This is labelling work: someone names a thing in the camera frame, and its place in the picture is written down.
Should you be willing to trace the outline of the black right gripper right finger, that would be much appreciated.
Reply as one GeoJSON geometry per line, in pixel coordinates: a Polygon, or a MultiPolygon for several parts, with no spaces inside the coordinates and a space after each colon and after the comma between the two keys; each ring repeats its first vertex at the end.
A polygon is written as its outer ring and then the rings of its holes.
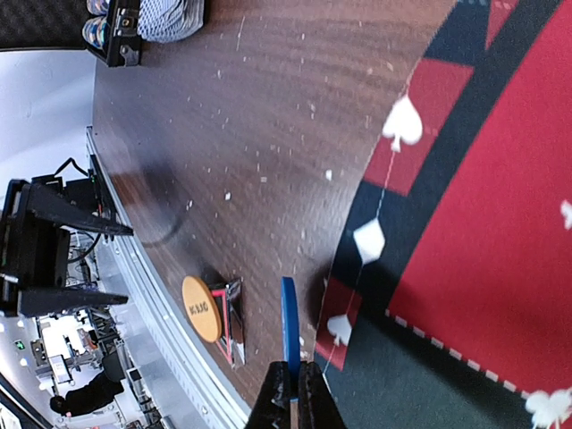
{"type": "Polygon", "coordinates": [[[300,364],[298,403],[299,428],[347,428],[326,386],[323,373],[315,362],[303,362],[300,364]]]}

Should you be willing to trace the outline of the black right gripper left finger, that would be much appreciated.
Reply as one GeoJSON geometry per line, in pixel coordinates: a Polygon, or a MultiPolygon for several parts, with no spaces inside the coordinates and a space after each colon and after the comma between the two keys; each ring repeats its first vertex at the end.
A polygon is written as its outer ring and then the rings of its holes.
{"type": "Polygon", "coordinates": [[[261,385],[246,429],[289,429],[291,427],[290,402],[295,383],[288,363],[272,362],[261,385]]]}

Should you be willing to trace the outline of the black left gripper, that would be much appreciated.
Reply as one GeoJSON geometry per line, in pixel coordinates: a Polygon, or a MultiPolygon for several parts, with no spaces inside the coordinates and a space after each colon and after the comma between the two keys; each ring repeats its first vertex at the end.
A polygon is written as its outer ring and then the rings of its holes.
{"type": "Polygon", "coordinates": [[[124,305],[129,298],[64,288],[70,233],[132,236],[133,229],[78,208],[41,184],[12,180],[1,214],[1,313],[42,316],[84,307],[124,305]]]}

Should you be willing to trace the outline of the blue small blind button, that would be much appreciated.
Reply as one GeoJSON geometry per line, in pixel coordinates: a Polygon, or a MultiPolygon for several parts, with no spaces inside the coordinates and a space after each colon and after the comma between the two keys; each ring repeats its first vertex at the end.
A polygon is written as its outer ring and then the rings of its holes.
{"type": "Polygon", "coordinates": [[[299,343],[299,312],[294,280],[281,279],[282,349],[290,382],[290,400],[298,399],[301,364],[299,343]]]}

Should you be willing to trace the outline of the orange big blind button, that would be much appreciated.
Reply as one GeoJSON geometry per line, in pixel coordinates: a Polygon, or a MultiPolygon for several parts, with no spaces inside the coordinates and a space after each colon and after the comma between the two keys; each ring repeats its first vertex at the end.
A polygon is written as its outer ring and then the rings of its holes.
{"type": "Polygon", "coordinates": [[[198,277],[186,276],[181,293],[187,316],[198,335],[208,343],[217,342],[223,332],[222,318],[206,283],[198,277]]]}

